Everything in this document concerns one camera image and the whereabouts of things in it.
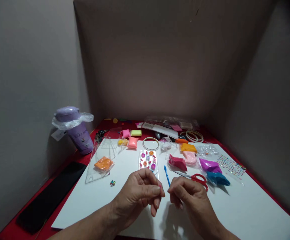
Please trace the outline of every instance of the decorated phone case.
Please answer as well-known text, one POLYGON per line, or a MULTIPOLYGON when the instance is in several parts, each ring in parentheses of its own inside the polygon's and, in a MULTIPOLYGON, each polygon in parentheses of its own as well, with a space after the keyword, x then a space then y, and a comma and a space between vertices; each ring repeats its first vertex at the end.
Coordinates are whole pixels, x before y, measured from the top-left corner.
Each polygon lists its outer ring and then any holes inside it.
POLYGON ((147 151, 147 150, 139 151, 138 169, 142 168, 148 168, 155 174, 156 178, 159 179, 156 151, 147 151))

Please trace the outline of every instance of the scissor handle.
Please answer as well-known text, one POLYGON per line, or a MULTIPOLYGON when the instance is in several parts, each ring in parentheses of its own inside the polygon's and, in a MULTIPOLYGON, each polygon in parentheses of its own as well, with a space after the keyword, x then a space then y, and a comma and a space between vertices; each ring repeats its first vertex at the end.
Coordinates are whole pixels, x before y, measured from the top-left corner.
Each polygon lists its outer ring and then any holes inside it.
POLYGON ((208 192, 207 180, 206 180, 206 178, 203 175, 196 173, 196 174, 194 174, 194 175, 191 176, 191 179, 193 181, 198 182, 201 185, 203 185, 206 188, 206 192, 208 192))

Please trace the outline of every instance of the blue sculpting tool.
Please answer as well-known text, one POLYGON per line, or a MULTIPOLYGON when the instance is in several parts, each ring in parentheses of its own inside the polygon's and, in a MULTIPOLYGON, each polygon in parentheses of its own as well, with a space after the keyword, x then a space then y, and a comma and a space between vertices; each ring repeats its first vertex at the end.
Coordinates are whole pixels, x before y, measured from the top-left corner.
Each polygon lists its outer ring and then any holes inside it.
POLYGON ((169 181, 169 178, 168 178, 168 174, 167 174, 166 166, 164 166, 164 169, 165 169, 165 173, 166 173, 166 177, 167 177, 168 185, 170 186, 170 181, 169 181))

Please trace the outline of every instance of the purple bottle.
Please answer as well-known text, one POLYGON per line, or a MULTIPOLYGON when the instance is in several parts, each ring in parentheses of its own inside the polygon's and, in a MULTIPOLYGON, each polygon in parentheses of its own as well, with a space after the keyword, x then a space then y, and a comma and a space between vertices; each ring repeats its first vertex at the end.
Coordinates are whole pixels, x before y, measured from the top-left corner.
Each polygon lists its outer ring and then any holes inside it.
MULTIPOLYGON (((80 117, 79 109, 71 106, 57 109, 55 114, 56 120, 62 123, 77 120, 80 117)), ((85 122, 66 131, 81 154, 85 155, 93 150, 93 141, 86 129, 85 122)))

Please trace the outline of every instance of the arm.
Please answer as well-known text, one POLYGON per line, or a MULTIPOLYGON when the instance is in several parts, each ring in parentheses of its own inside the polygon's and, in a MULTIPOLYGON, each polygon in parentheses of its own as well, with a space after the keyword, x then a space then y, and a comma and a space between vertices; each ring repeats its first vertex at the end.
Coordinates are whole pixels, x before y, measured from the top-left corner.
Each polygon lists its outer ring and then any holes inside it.
POLYGON ((112 203, 109 203, 49 239, 114 239, 119 229, 118 219, 112 213, 112 203))
POLYGON ((183 210, 183 203, 186 205, 189 219, 203 239, 239 240, 218 220, 201 184, 184 177, 173 178, 168 192, 176 208, 183 210))
POLYGON ((114 239, 137 219, 147 205, 151 205, 151 215, 155 217, 162 197, 165 197, 165 192, 161 182, 149 169, 141 169, 128 177, 113 201, 49 240, 114 239))

